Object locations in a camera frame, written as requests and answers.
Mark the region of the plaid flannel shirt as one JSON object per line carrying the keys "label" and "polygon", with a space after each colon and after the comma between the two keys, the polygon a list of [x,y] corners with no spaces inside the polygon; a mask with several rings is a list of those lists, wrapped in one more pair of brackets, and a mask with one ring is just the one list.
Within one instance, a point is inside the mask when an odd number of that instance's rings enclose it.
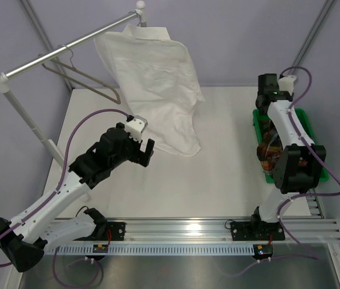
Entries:
{"label": "plaid flannel shirt", "polygon": [[260,129],[262,141],[258,144],[256,154],[264,173],[271,176],[283,152],[283,146],[272,121],[263,120]]}

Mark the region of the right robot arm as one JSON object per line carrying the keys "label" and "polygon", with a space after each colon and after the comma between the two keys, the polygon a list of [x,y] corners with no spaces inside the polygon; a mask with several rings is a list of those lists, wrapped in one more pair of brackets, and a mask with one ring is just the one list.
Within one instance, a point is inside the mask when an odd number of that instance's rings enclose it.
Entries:
{"label": "right robot arm", "polygon": [[249,231],[256,240],[284,240],[281,225],[289,206],[315,188],[325,160],[324,146],[318,146],[302,127],[293,104],[294,76],[278,77],[275,73],[258,76],[256,108],[273,124],[273,136],[282,150],[271,170],[274,188],[255,209]]}

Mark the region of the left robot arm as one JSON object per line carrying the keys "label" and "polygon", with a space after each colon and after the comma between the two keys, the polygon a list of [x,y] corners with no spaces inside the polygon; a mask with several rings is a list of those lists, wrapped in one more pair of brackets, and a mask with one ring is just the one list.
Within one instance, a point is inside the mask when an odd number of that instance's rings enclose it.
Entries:
{"label": "left robot arm", "polygon": [[0,218],[0,249],[18,272],[33,268],[45,253],[74,240],[101,240],[111,228],[95,208],[77,217],[53,225],[52,221],[111,172],[129,161],[147,167],[155,142],[148,139],[141,151],[142,134],[147,120],[135,116],[118,123],[102,134],[100,140],[63,170],[55,189],[42,196],[25,211],[10,220]]}

